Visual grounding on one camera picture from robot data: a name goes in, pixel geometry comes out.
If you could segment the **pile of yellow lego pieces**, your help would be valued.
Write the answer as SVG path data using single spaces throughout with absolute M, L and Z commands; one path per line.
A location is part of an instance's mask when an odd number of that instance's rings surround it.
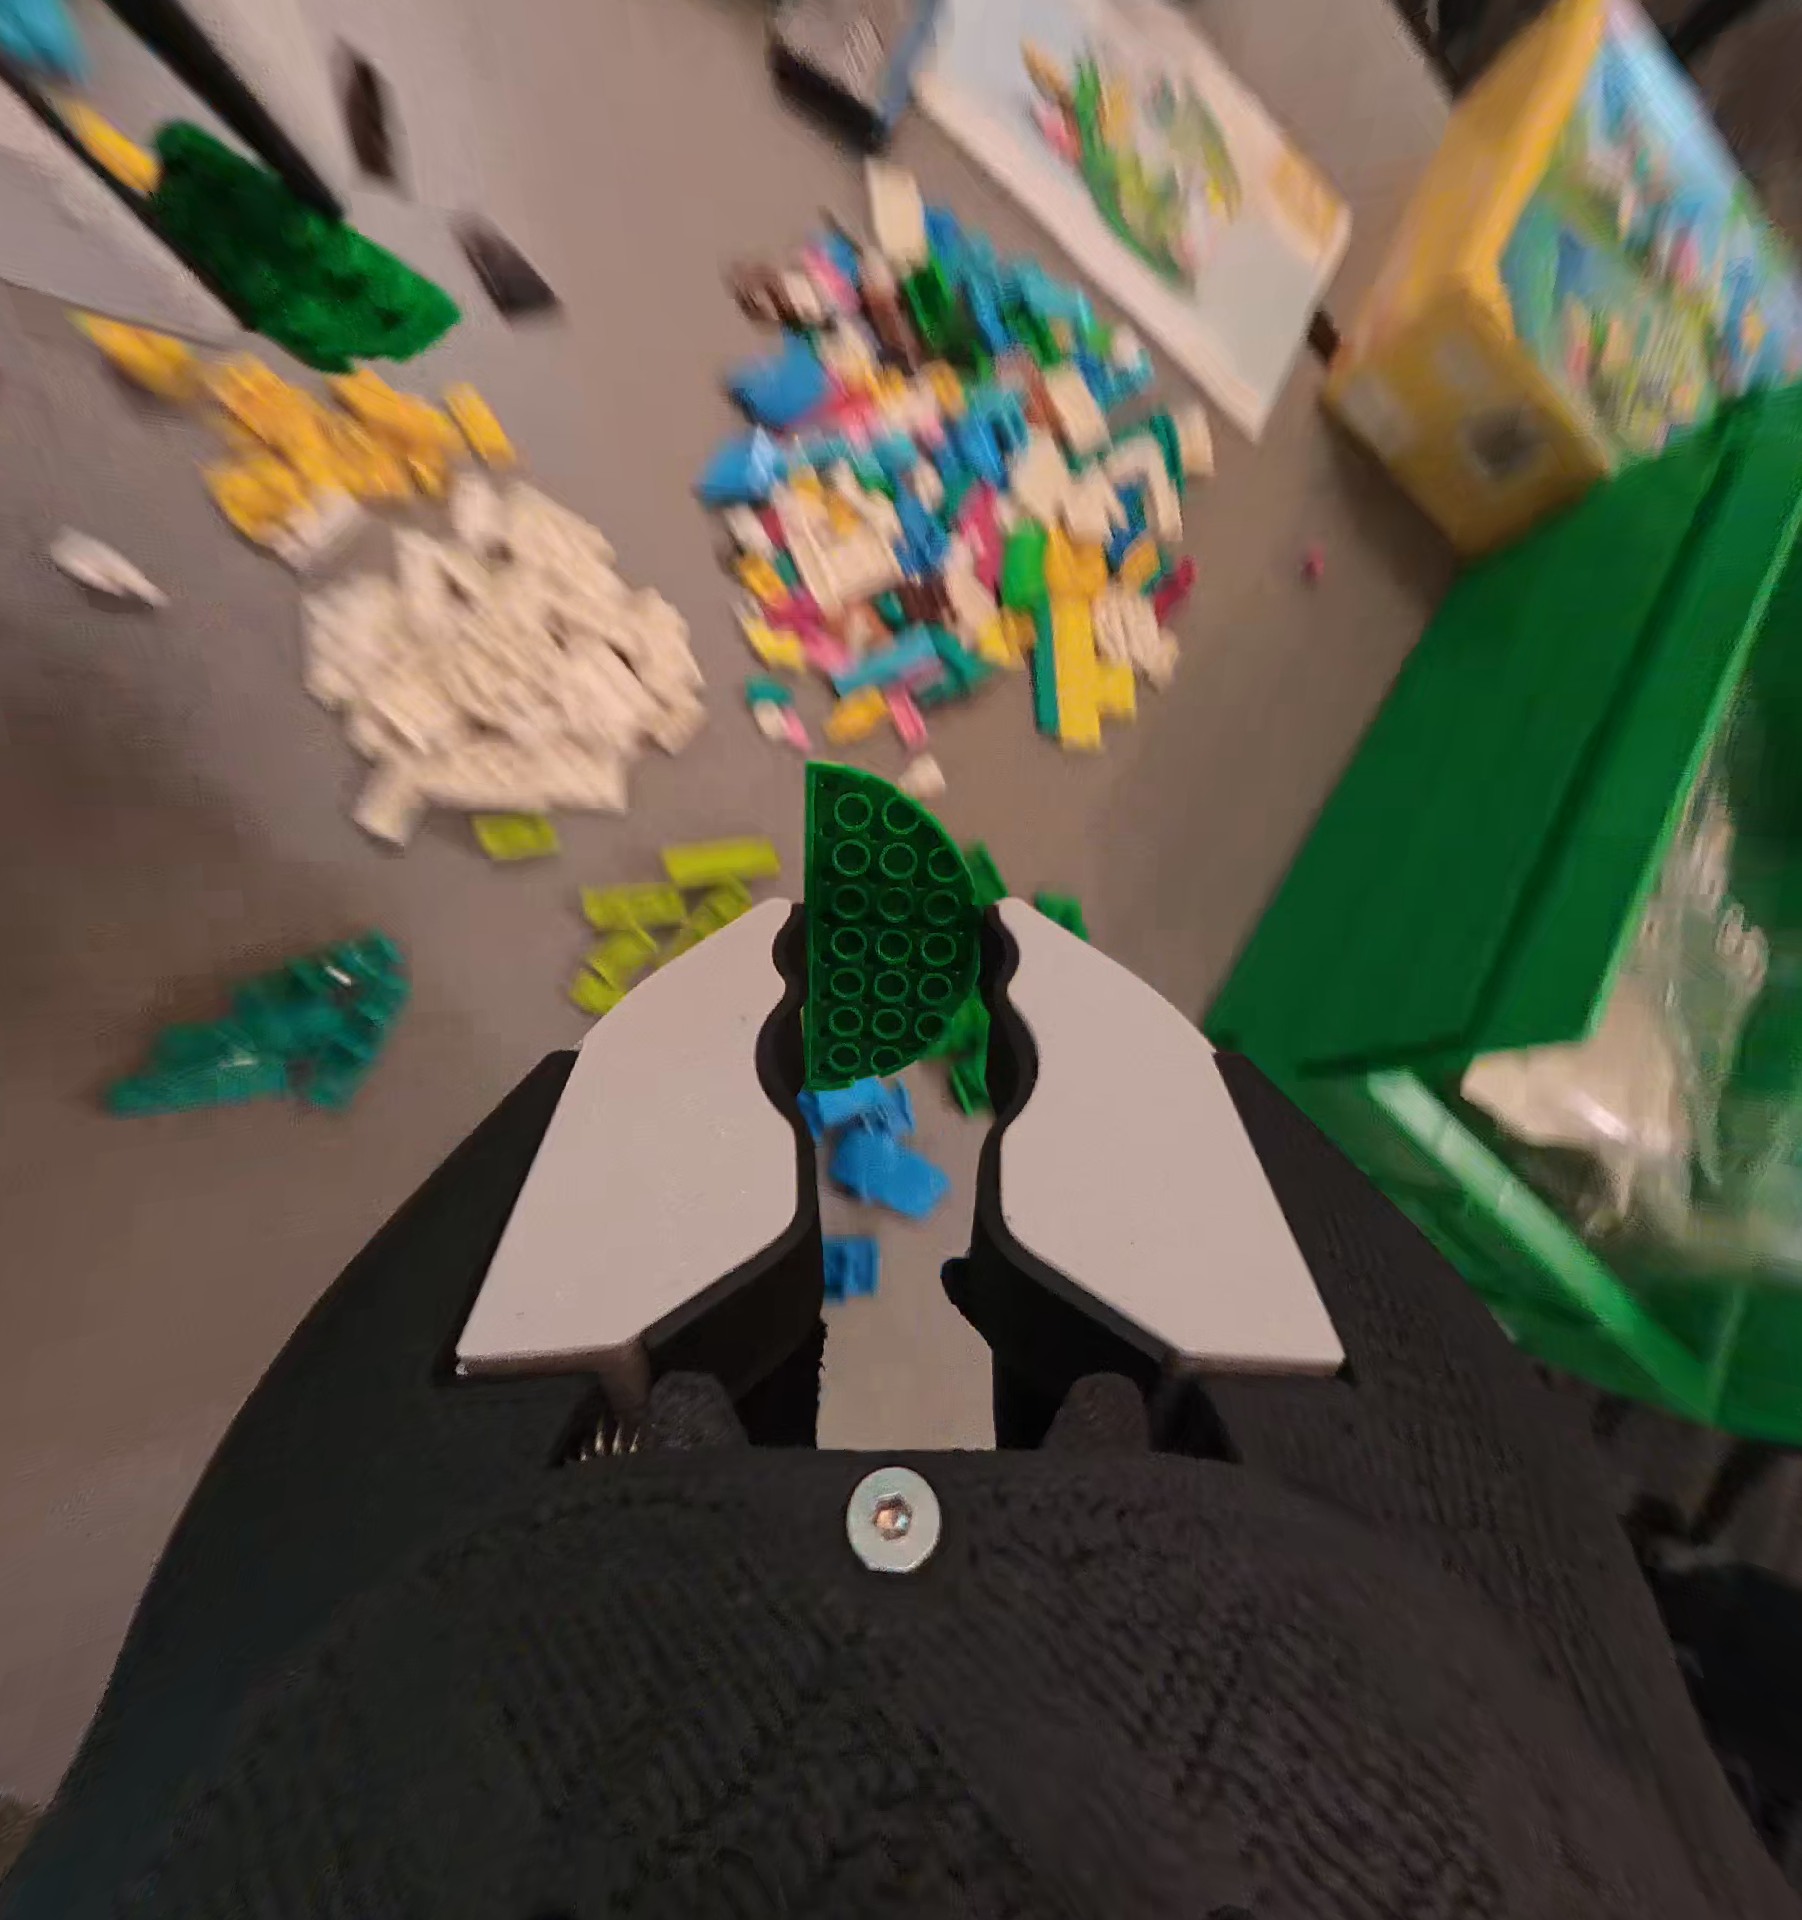
M 460 468 L 517 462 L 472 386 L 420 397 L 362 369 L 311 391 L 258 355 L 204 359 L 162 332 L 84 307 L 66 317 L 121 386 L 217 435 L 219 456 L 201 468 L 217 515 L 296 576 L 359 539 L 372 512 L 447 502 Z

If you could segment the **black lego piece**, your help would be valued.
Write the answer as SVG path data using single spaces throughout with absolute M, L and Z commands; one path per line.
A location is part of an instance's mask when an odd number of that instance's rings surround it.
M 381 188 L 399 188 L 401 168 L 394 154 L 394 116 L 381 67 L 353 48 L 337 43 L 334 76 L 342 126 L 359 173 Z
M 503 238 L 500 226 L 480 217 L 457 217 L 454 240 L 483 299 L 503 322 L 517 323 L 563 311 L 545 274 Z

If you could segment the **group of lime lego plates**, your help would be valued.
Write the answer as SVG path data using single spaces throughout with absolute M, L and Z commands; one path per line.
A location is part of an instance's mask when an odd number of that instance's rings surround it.
M 656 873 L 579 888 L 587 946 L 569 1002 L 604 1016 L 632 988 L 692 954 L 756 905 L 756 888 L 784 873 L 763 832 L 678 841 L 659 850 Z

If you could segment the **yellow lego piece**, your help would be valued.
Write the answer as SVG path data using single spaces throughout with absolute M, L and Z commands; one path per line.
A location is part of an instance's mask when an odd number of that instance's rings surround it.
M 160 184 L 160 159 L 150 146 L 136 143 L 118 129 L 97 106 L 76 98 L 52 100 L 64 125 L 74 129 L 81 152 L 97 159 L 97 168 L 122 184 L 133 197 L 150 197 Z

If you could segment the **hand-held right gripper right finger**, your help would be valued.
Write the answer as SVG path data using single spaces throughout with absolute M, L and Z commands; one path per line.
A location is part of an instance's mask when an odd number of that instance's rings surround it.
M 1329 1378 L 1345 1340 L 1178 1007 L 1028 900 L 982 917 L 972 1326 L 1025 1378 Z

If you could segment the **pile of white lego pieces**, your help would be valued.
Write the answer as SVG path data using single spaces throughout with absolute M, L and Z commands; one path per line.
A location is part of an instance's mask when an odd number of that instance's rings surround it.
M 365 780 L 351 823 L 408 846 L 435 809 L 625 813 L 642 754 L 705 723 L 686 617 L 548 492 L 460 474 L 440 531 L 399 527 L 302 617 L 302 683 Z

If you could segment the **green lego pieces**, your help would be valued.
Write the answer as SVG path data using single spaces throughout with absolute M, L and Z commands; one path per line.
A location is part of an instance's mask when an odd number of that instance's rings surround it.
M 1006 880 L 985 843 L 961 846 L 961 867 L 972 880 L 972 892 L 982 905 L 1006 900 Z M 1035 914 L 1066 925 L 1083 943 L 1089 941 L 1087 917 L 1077 895 L 1035 890 L 1032 892 Z M 945 1068 L 945 1092 L 961 1116 L 993 1113 L 990 1092 L 985 1092 L 985 1048 L 990 1048 L 990 1011 L 982 989 L 968 989 L 959 1011 L 948 1020 L 948 1030 L 939 1044 L 939 1061 Z

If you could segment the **green storage bin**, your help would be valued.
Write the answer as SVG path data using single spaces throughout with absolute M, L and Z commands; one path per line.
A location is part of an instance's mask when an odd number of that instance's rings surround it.
M 1802 1284 L 1609 1260 L 1460 1102 L 1586 1037 L 1729 758 L 1802 852 L 1802 382 L 1465 569 L 1206 1012 L 1538 1361 L 1802 1453 Z

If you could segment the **pile of mixed colour lego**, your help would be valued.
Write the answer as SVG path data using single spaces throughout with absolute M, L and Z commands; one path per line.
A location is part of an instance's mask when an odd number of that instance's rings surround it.
M 899 785 L 944 792 L 928 723 L 1023 680 L 1032 734 L 1101 754 L 1179 671 L 1198 588 L 1184 497 L 1212 474 L 1201 406 L 1135 413 L 1152 362 L 1083 288 L 868 159 L 858 225 L 730 272 L 763 351 L 739 428 L 694 474 L 722 521 L 756 725 L 805 746 L 889 737 Z

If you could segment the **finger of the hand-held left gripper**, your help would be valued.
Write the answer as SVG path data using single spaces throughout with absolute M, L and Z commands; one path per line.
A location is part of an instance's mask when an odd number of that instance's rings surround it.
M 238 338 L 235 314 L 4 81 L 0 281 L 201 343 Z
M 213 129 L 314 211 L 343 211 L 334 72 L 302 4 L 97 4 L 97 106 L 121 129 Z

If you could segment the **large green lego plate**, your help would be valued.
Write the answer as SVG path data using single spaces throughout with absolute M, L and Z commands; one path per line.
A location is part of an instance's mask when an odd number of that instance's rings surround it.
M 457 328 L 460 307 L 444 288 L 209 129 L 169 120 L 150 152 L 154 234 L 296 363 L 325 376 L 408 363 Z

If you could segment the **green half-round lego plate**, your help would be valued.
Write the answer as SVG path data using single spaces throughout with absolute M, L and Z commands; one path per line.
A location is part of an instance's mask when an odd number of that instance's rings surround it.
M 982 909 L 959 846 L 899 785 L 805 769 L 805 1087 L 844 1092 L 934 1053 L 978 985 Z

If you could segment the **lego instruction booklet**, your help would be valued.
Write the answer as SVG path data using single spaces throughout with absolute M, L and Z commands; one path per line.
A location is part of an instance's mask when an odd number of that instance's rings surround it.
M 1171 4 L 944 4 L 916 100 L 1257 443 L 1350 206 Z

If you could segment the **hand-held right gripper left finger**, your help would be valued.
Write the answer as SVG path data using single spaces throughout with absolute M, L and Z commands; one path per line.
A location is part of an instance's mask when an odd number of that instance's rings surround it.
M 784 996 L 768 895 L 587 1030 L 473 1303 L 460 1375 L 632 1358 L 794 1219 L 794 1134 L 760 1044 Z

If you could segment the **clear plastic bag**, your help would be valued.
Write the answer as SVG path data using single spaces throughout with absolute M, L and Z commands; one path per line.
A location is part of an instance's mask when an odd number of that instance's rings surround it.
M 1460 1102 L 1609 1260 L 1802 1284 L 1802 852 L 1713 755 L 1586 1037 L 1466 1065 Z

